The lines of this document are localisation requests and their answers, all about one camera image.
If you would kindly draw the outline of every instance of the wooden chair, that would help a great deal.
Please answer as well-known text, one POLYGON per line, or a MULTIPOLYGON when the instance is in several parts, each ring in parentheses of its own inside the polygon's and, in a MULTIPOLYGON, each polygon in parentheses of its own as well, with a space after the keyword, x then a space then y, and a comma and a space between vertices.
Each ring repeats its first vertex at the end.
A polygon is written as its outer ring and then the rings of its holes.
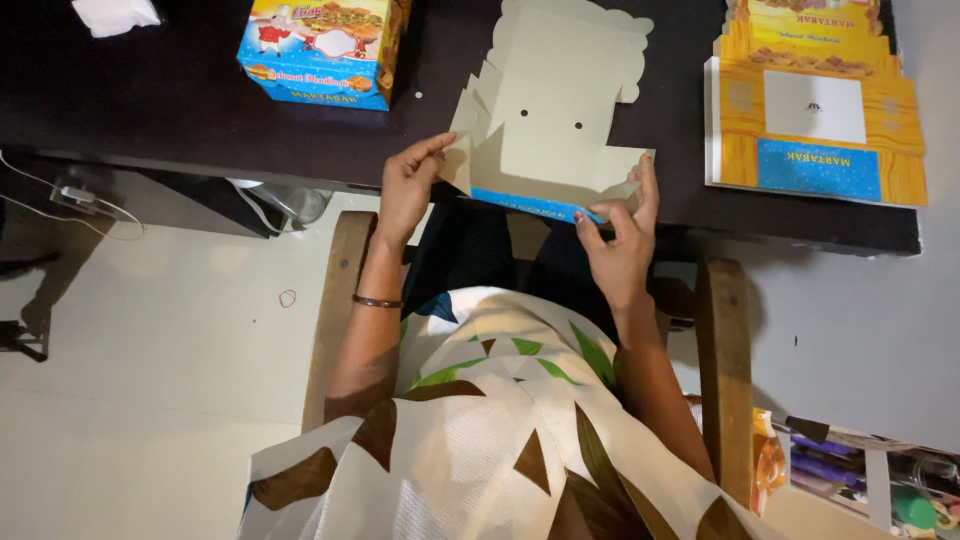
MULTIPOLYGON (((323 423, 326 381, 340 352, 374 212, 340 214, 326 266, 313 357, 303 404, 302 432, 323 423)), ((694 323, 704 399, 704 439, 720 487, 750 507, 753 416, 746 277, 739 262, 704 260, 695 291, 694 323)))

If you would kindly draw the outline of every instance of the blue food box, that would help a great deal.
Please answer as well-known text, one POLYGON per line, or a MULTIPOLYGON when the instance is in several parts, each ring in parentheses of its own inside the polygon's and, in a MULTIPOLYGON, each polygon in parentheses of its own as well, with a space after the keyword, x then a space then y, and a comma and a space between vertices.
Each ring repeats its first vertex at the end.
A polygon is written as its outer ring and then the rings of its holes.
POLYGON ((254 0, 237 60, 273 99, 388 110, 409 8, 397 0, 254 0))

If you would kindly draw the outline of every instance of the patterned dress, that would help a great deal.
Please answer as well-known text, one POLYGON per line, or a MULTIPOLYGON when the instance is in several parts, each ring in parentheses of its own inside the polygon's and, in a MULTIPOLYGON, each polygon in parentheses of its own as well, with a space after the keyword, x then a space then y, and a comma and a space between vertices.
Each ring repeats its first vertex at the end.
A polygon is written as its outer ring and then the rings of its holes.
POLYGON ((597 539, 780 537, 623 409, 573 311, 473 287, 400 332, 393 399, 252 457, 238 538, 544 539, 565 486, 597 539))

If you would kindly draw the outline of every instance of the woman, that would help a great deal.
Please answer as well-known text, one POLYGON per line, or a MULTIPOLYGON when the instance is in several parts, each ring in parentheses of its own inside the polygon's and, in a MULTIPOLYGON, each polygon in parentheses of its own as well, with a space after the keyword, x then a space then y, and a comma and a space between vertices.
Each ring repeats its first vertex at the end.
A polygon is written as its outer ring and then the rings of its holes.
POLYGON ((454 137, 387 160, 325 424, 253 457, 238 537, 692 539, 708 509, 758 537, 713 484, 645 289, 651 158, 638 211, 593 208, 615 240, 581 212, 553 225, 534 294, 509 290, 503 213, 442 205, 401 287, 454 137))

